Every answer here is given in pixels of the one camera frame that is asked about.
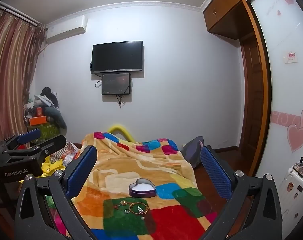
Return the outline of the yellow cloth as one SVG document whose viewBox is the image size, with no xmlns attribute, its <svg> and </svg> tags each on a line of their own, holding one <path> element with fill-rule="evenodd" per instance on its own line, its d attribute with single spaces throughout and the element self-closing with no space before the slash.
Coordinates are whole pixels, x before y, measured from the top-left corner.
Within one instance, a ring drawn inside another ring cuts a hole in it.
<svg viewBox="0 0 303 240">
<path fill-rule="evenodd" d="M 51 163 L 50 156 L 45 158 L 45 161 L 41 165 L 41 169 L 43 174 L 40 177 L 50 177 L 57 170 L 65 170 L 65 166 L 63 165 L 62 159 Z"/>
</svg>

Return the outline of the striped patterned cloth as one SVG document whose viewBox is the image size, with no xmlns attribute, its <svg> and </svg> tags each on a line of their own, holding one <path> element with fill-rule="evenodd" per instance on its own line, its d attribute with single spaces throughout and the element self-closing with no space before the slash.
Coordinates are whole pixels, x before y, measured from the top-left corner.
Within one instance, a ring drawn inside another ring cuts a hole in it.
<svg viewBox="0 0 303 240">
<path fill-rule="evenodd" d="M 50 162 L 54 164 L 57 161 L 61 161 L 64 167 L 67 167 L 77 155 L 79 148 L 73 143 L 67 141 L 66 145 L 50 155 Z"/>
</svg>

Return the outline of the orange box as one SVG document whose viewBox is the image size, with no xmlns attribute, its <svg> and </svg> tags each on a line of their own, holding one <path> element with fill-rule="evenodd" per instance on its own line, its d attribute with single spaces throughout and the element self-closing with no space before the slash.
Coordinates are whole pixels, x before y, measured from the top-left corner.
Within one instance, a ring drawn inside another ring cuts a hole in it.
<svg viewBox="0 0 303 240">
<path fill-rule="evenodd" d="M 37 126 L 37 125 L 41 125 L 41 124 L 45 124 L 45 123 L 47 123 L 47 118 L 44 115 L 32 117 L 29 119 L 30 126 Z"/>
</svg>

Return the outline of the pile of dark clothes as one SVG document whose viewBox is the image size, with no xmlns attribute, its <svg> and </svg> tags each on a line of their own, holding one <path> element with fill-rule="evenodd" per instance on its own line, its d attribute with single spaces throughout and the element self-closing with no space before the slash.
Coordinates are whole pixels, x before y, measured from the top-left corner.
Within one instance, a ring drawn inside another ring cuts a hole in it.
<svg viewBox="0 0 303 240">
<path fill-rule="evenodd" d="M 43 115 L 49 117 L 61 131 L 66 132 L 67 126 L 59 109 L 56 92 L 44 87 L 40 94 L 34 96 L 34 107 L 41 107 Z"/>
</svg>

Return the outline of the yellow curved pillow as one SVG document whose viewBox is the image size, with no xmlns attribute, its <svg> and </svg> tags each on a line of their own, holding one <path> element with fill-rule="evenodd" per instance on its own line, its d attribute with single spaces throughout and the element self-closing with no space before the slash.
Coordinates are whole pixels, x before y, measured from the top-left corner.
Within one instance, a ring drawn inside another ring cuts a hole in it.
<svg viewBox="0 0 303 240">
<path fill-rule="evenodd" d="M 120 124 L 115 124 L 108 128 L 108 133 L 112 134 L 121 134 L 126 141 L 136 142 L 133 136 L 129 133 L 129 131 Z"/>
</svg>

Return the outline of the striped red curtain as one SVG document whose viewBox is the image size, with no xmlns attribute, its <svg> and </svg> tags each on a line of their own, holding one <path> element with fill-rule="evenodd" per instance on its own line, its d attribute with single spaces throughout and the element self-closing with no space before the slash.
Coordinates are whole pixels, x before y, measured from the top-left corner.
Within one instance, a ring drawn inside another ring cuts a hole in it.
<svg viewBox="0 0 303 240">
<path fill-rule="evenodd" d="M 35 27 L 0 10 L 0 141 L 26 132 L 23 106 L 44 41 L 44 24 Z"/>
</svg>

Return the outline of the grey purple bag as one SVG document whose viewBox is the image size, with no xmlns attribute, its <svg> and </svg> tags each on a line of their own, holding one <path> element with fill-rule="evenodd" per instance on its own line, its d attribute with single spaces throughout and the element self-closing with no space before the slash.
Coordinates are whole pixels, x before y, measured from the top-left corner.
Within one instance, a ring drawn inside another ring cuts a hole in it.
<svg viewBox="0 0 303 240">
<path fill-rule="evenodd" d="M 198 136 L 183 146 L 181 153 L 192 168 L 196 168 L 201 163 L 200 154 L 204 145 L 203 137 Z"/>
</svg>

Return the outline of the colourful patchwork fleece blanket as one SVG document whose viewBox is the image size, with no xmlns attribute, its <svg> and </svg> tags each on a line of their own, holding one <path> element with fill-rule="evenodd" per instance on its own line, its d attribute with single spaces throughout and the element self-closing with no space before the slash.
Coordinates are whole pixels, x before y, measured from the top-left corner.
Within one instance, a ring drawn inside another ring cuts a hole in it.
<svg viewBox="0 0 303 240">
<path fill-rule="evenodd" d="M 98 239 L 199 239 L 216 211 L 169 139 L 130 142 L 88 134 L 97 160 L 73 204 Z"/>
</svg>

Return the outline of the purple heart-shaped tin box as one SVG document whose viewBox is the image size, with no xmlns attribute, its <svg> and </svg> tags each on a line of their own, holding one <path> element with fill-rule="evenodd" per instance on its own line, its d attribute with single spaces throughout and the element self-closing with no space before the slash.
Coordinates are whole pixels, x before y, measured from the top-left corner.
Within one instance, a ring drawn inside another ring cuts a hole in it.
<svg viewBox="0 0 303 240">
<path fill-rule="evenodd" d="M 152 198 L 156 196 L 156 186 L 148 179 L 139 178 L 129 185 L 129 194 L 134 198 Z"/>
</svg>

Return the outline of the white air conditioner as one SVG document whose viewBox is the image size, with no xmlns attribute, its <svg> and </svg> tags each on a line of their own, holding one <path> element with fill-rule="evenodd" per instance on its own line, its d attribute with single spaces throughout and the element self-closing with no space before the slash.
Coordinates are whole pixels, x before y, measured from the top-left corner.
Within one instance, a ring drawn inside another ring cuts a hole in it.
<svg viewBox="0 0 303 240">
<path fill-rule="evenodd" d="M 48 27 L 46 42 L 52 44 L 69 37 L 84 34 L 87 30 L 87 23 L 88 19 L 83 15 Z"/>
</svg>

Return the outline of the brown wooden door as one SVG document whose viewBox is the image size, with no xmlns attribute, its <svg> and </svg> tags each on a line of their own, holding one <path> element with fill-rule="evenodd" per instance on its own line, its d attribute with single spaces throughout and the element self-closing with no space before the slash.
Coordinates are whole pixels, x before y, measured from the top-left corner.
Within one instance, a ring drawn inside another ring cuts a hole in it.
<svg viewBox="0 0 303 240">
<path fill-rule="evenodd" d="M 245 106 L 240 152 L 246 162 L 245 172 L 255 176 L 260 165 L 266 132 L 266 62 L 260 40 L 254 32 L 240 39 L 244 64 Z"/>
</svg>

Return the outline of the white wardrobe with hearts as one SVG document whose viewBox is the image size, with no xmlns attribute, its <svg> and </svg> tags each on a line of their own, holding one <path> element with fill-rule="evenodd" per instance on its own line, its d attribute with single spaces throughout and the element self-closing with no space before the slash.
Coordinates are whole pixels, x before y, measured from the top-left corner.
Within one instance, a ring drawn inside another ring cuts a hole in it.
<svg viewBox="0 0 303 240">
<path fill-rule="evenodd" d="M 303 156 L 303 10 L 296 0 L 247 0 L 262 30 L 271 74 L 271 120 L 258 176 L 279 186 Z"/>
</svg>

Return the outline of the wooden overhead cabinet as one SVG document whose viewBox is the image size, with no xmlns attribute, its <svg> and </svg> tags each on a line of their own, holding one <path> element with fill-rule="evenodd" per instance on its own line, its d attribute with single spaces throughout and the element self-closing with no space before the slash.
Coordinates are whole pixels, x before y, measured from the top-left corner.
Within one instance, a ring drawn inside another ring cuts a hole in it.
<svg viewBox="0 0 303 240">
<path fill-rule="evenodd" d="M 259 36 L 246 0 L 212 0 L 203 11 L 207 31 L 233 40 Z"/>
</svg>

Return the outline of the small wall monitor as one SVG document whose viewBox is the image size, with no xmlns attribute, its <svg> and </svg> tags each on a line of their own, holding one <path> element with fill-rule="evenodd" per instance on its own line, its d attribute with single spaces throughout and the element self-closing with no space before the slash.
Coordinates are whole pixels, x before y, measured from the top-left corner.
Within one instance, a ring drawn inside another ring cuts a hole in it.
<svg viewBox="0 0 303 240">
<path fill-rule="evenodd" d="M 102 74 L 102 95 L 129 95 L 131 86 L 130 73 Z"/>
</svg>

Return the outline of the large wall television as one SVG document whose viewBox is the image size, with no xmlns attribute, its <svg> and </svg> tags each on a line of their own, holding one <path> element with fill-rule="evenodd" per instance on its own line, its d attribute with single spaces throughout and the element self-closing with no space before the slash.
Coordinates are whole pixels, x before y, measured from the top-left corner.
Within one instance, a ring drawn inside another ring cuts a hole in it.
<svg viewBox="0 0 303 240">
<path fill-rule="evenodd" d="M 122 41 L 92 46 L 91 74 L 143 70 L 143 41 Z"/>
</svg>

